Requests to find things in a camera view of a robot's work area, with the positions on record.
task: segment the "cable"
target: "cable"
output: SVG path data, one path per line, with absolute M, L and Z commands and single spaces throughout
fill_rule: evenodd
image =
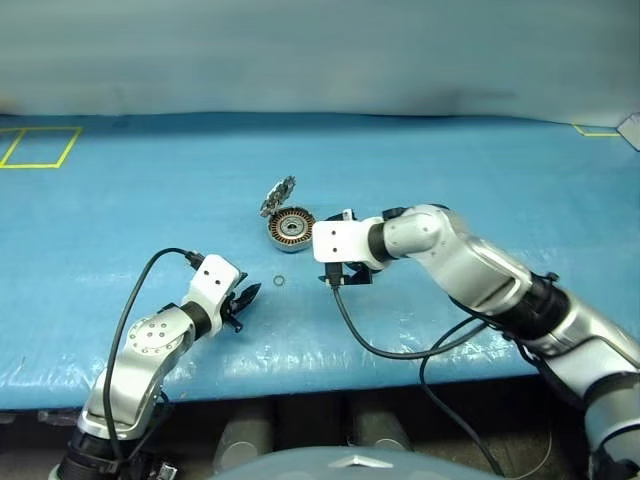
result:
M 485 458 L 489 462 L 489 465 L 491 465 L 491 469 L 494 471 L 494 473 L 496 475 L 504 477 L 505 475 L 504 475 L 504 472 L 502 470 L 502 467 L 500 467 L 500 464 L 498 463 L 496 458 L 493 456 L 493 454 L 491 453 L 491 451 L 489 450 L 489 448 L 487 447 L 485 442 L 480 438 L 480 436 L 475 432 L 475 430 L 473 430 L 473 428 L 462 417 L 460 417 L 460 415 L 458 415 L 456 412 L 454 412 L 447 404 L 445 404 L 442 400 L 440 400 L 431 391 L 431 389 L 428 387 L 428 385 L 427 385 L 427 383 L 425 381 L 425 378 L 424 378 L 424 369 L 425 369 L 425 367 L 427 365 L 427 361 L 429 360 L 430 357 L 433 357 L 435 355 L 439 355 L 441 353 L 444 353 L 446 351 L 449 351 L 449 350 L 451 350 L 451 349 L 453 349 L 455 347 L 458 347 L 458 346 L 462 345 L 463 343 L 467 342 L 470 338 L 472 338 L 475 335 L 477 335 L 478 333 L 480 333 L 482 330 L 488 328 L 490 325 L 488 323 L 486 323 L 486 322 L 483 322 L 482 324 L 480 324 L 480 325 L 474 327 L 473 329 L 471 329 L 468 333 L 465 333 L 464 335 L 461 335 L 460 337 L 456 338 L 455 340 L 452 340 L 451 342 L 442 345 L 444 343 L 444 341 L 447 338 L 449 338 L 451 335 L 453 335 L 455 332 L 457 332 L 461 328 L 465 327 L 466 325 L 470 324 L 474 320 L 477 320 L 477 318 L 472 315 L 472 316 L 466 318 L 465 320 L 461 321 L 457 325 L 453 326 L 449 330 L 447 330 L 433 344 L 433 347 L 431 347 L 429 350 L 425 350 L 425 351 L 422 351 L 422 352 L 411 352 L 411 353 L 387 352 L 386 350 L 380 350 L 379 348 L 376 348 L 376 347 L 372 346 L 371 344 L 367 343 L 367 341 L 360 335 L 358 330 L 353 325 L 353 322 L 351 321 L 351 317 L 349 315 L 349 312 L 347 311 L 347 308 L 344 305 L 344 302 L 342 301 L 342 296 L 340 295 L 339 287 L 332 287 L 332 290 L 333 290 L 333 296 L 334 296 L 334 298 L 336 300 L 336 304 L 338 305 L 338 309 L 340 310 L 340 313 L 342 314 L 342 318 L 344 318 L 344 321 L 347 324 L 347 327 L 349 328 L 349 330 L 351 331 L 351 333 L 353 334 L 355 339 L 358 341 L 358 343 L 360 345 L 362 345 L 366 350 L 368 350 L 369 352 L 373 353 L 374 355 L 378 355 L 380 357 L 388 358 L 388 359 L 391 359 L 391 360 L 416 360 L 416 359 L 422 359 L 422 363 L 420 364 L 420 384 L 421 384 L 423 390 L 426 392 L 426 394 L 431 398 L 431 400 L 433 400 L 433 402 L 444 413 L 446 413 L 465 432 L 467 432 L 469 437 L 471 437 L 473 442 L 478 446 L 480 451 L 483 453 L 483 455 L 485 456 Z
M 536 368 L 540 368 L 540 361 L 532 357 L 524 345 L 522 345 L 520 342 L 518 342 L 515 339 L 513 339 L 513 342 L 516 344 L 516 348 L 518 349 L 520 356 L 525 362 L 527 362 L 529 365 L 533 365 Z
M 483 330 L 484 328 L 487 328 L 488 324 L 485 323 L 483 325 L 480 325 L 480 327 L 481 328 L 476 327 L 474 329 L 474 330 L 476 330 L 476 329 L 478 330 L 475 333 L 478 333 L 480 330 Z M 449 338 L 451 333 L 453 333 L 453 332 L 451 332 L 451 330 L 446 332 L 444 335 L 442 335 L 436 341 L 436 343 L 433 344 L 433 346 L 434 347 L 439 347 L 447 338 Z M 449 418 L 451 418 L 451 420 L 456 422 L 458 424 L 458 426 L 460 426 L 460 428 L 462 428 L 465 432 L 467 432 L 467 435 L 469 435 L 469 437 L 471 437 L 471 440 L 473 440 L 473 442 L 478 446 L 478 448 L 480 449 L 480 451 L 482 452 L 484 457 L 487 459 L 487 462 L 489 462 L 489 465 L 491 466 L 491 469 L 493 470 L 493 472 L 496 475 L 504 477 L 505 475 L 504 475 L 504 472 L 502 470 L 502 467 L 500 467 L 500 464 L 498 463 L 496 458 L 493 456 L 493 454 L 489 450 L 489 447 L 480 438 L 480 436 L 471 427 L 471 425 L 469 425 L 460 415 L 458 415 L 455 411 L 453 411 L 451 409 L 451 407 L 449 407 L 446 403 L 444 403 L 442 400 L 440 400 L 440 398 L 438 398 L 436 396 L 436 394 L 433 393 L 433 391 L 427 385 L 427 382 L 426 382 L 425 376 L 424 376 L 424 371 L 425 371 L 425 368 L 427 366 L 427 362 L 429 361 L 429 358 L 431 358 L 432 356 L 433 355 L 426 355 L 422 359 L 422 363 L 420 364 L 420 385 L 422 386 L 422 389 L 425 391 L 427 396 L 433 401 L 433 403 L 435 403 L 438 407 L 440 407 L 440 410 L 442 410 L 444 413 L 446 413 L 449 416 Z
M 128 462 L 133 460 L 133 458 L 138 454 L 142 447 L 144 447 L 144 445 L 153 436 L 153 434 L 158 431 L 160 425 L 162 425 L 167 420 L 167 418 L 169 418 L 172 410 L 171 401 L 169 400 L 169 397 L 167 397 L 167 394 L 164 392 L 160 392 L 160 397 L 162 397 L 162 410 L 160 411 L 160 414 L 158 415 L 156 421 L 149 429 L 147 429 L 146 433 L 140 438 L 140 441 L 138 441 L 135 448 L 129 454 L 129 457 L 127 458 Z
M 551 425 L 549 425 L 549 443 L 547 445 L 547 453 L 544 454 L 544 457 L 542 457 L 542 460 L 540 460 L 540 463 L 538 463 L 538 465 L 533 467 L 527 473 L 518 475 L 517 477 L 507 477 L 507 480 L 522 480 L 523 478 L 530 477 L 531 475 L 536 473 L 538 470 L 540 470 L 544 466 L 544 464 L 547 463 L 547 460 L 549 460 L 552 446 L 553 446 L 553 431 L 551 429 Z
M 184 255 L 185 257 L 187 257 L 189 254 L 189 252 L 181 248 L 165 248 L 157 252 L 155 255 L 153 255 L 149 259 L 147 264 L 142 269 L 142 272 L 138 277 L 138 281 L 136 282 L 133 289 L 131 290 L 129 299 L 127 300 L 127 303 L 125 304 L 122 310 L 122 314 L 120 315 L 120 320 L 118 321 L 118 326 L 116 327 L 116 333 L 114 334 L 113 342 L 111 343 L 111 350 L 109 351 L 109 359 L 107 360 L 107 369 L 104 376 L 102 403 L 104 407 L 104 419 L 105 419 L 105 423 L 107 424 L 107 430 L 109 432 L 109 441 L 111 443 L 111 449 L 113 450 L 113 455 L 115 456 L 116 461 L 119 464 L 123 463 L 126 459 L 122 453 L 122 448 L 120 447 L 120 441 L 118 440 L 118 437 L 116 434 L 116 426 L 113 420 L 113 411 L 111 409 L 111 379 L 113 377 L 113 369 L 116 363 L 118 345 L 120 345 L 122 332 L 124 331 L 124 327 L 125 327 L 125 324 L 127 323 L 127 318 L 129 317 L 129 313 L 131 312 L 133 303 L 135 302 L 136 297 L 140 292 L 140 288 L 142 287 L 142 284 L 147 278 L 147 275 L 149 274 L 151 267 L 153 267 L 153 264 L 156 263 L 156 261 L 160 257 L 162 257 L 163 255 L 166 255 L 167 253 L 179 253 L 181 255 Z
M 344 321 L 347 324 L 347 327 L 351 331 L 351 334 L 358 341 L 358 343 L 362 345 L 366 350 L 373 353 L 374 355 L 377 355 L 383 358 L 388 358 L 391 360 L 420 360 L 425 356 L 438 355 L 440 353 L 447 352 L 459 345 L 462 345 L 463 343 L 468 341 L 471 337 L 476 335 L 480 330 L 483 330 L 486 327 L 486 325 L 481 325 L 482 328 L 476 327 L 475 329 L 471 330 L 469 333 L 466 333 L 460 336 L 459 338 L 452 340 L 449 343 L 446 343 L 442 346 L 434 345 L 433 348 L 430 348 L 429 350 L 424 350 L 422 352 L 407 352 L 407 353 L 388 352 L 386 350 L 380 350 L 379 348 L 374 347 L 373 345 L 368 343 L 362 337 L 362 335 L 360 335 L 360 333 L 354 326 L 353 321 L 351 320 L 351 316 L 347 311 L 347 307 L 344 305 L 344 302 L 342 301 L 342 296 L 340 295 L 339 287 L 333 287 L 332 290 L 333 290 L 333 296 L 335 297 L 336 303 L 338 305 L 338 310 L 340 310 L 340 313 L 342 314 L 342 318 L 344 318 Z M 449 330 L 447 334 L 451 335 L 455 333 L 456 331 L 460 330 L 462 327 L 471 323 L 475 319 L 476 319 L 475 317 L 469 317 L 466 320 L 463 320 L 458 325 L 456 325 L 453 329 Z

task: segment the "blue work surface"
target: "blue work surface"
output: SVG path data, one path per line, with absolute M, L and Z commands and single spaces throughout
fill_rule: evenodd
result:
M 406 385 L 417 362 L 366 353 L 350 336 L 311 250 L 275 250 L 258 215 L 286 175 L 287 203 L 323 219 L 444 203 L 480 236 L 640 337 L 640 155 L 620 137 L 488 118 L 181 115 L 5 118 L 0 150 L 0 408 L 81 405 L 142 266 L 176 246 L 223 255 L 262 282 L 245 329 L 203 339 L 165 382 L 174 400 Z M 17 126 L 83 127 L 25 131 Z M 131 321 L 179 302 L 192 270 L 163 259 Z M 285 278 L 283 286 L 274 276 Z M 414 262 L 343 289 L 378 347 L 430 345 L 464 318 Z M 484 332 L 433 359 L 434 382 L 532 373 Z

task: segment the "metal gear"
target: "metal gear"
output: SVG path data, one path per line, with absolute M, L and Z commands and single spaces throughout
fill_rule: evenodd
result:
M 273 188 L 267 194 L 267 198 L 262 202 L 262 206 L 260 207 L 260 215 L 263 217 L 268 217 L 276 213 L 280 205 L 284 203 L 284 201 L 289 198 L 291 192 L 293 192 L 293 187 L 296 186 L 296 177 L 288 176 L 283 180 L 280 180 L 276 183 Z
M 283 252 L 297 252 L 311 243 L 313 215 L 304 208 L 287 207 L 276 211 L 267 224 L 269 238 Z

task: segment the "round metal disc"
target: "round metal disc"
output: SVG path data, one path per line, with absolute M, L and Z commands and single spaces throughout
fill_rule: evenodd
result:
M 269 219 L 269 236 L 276 248 L 297 252 L 311 243 L 311 227 L 314 223 L 315 219 L 304 208 L 283 208 Z

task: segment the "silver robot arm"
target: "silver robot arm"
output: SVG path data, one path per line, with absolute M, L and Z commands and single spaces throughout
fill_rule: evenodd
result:
M 239 331 L 242 325 L 234 314 L 253 300 L 260 287 L 252 285 L 235 298 L 232 291 L 246 274 L 219 255 L 197 255 L 201 263 L 182 305 L 167 305 L 138 320 L 116 357 L 110 398 L 116 435 L 123 445 L 134 445 L 147 432 L 162 382 L 179 358 L 199 338 L 216 335 L 223 322 Z M 81 474 L 88 475 L 86 478 L 118 478 L 103 404 L 105 374 L 106 370 L 96 380 L 67 455 L 51 479 L 84 479 L 77 476 Z
M 336 288 L 352 283 L 342 264 L 382 270 L 417 260 L 460 308 L 526 346 L 541 372 L 586 407 L 592 478 L 640 470 L 640 346 L 620 327 L 486 241 L 441 205 L 396 208 L 363 221 L 313 226 L 313 250 Z

